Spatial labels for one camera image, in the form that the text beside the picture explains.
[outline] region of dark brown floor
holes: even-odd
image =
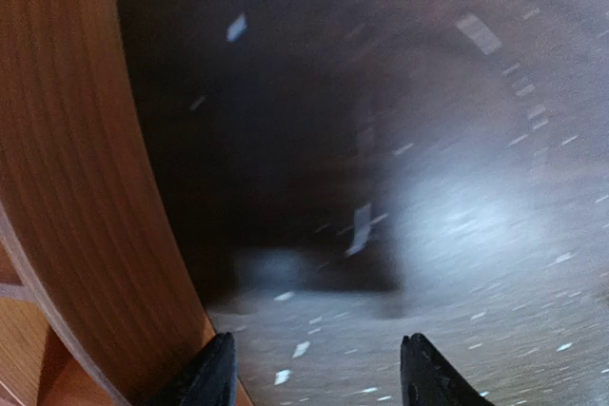
[[[258,404],[401,404],[414,332],[498,406],[609,404],[609,0],[119,7],[167,213]],[[387,217],[346,258],[368,202]]]

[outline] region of glossy dark surface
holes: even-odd
[[[415,332],[497,405],[609,404],[609,0],[119,7],[174,232],[258,404],[400,404]],[[346,258],[366,203],[387,217]]]

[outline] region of speckled surface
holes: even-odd
[[[119,7],[167,212],[257,404],[401,404],[414,332],[498,406],[609,404],[609,0]],[[368,202],[386,218],[346,258]]]

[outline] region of wooden furniture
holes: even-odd
[[[140,403],[214,331],[148,164],[115,0],[0,0],[0,31],[0,404]]]

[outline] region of wooden bookcase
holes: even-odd
[[[214,330],[150,170],[115,0],[0,0],[0,33],[0,404],[141,403]]]

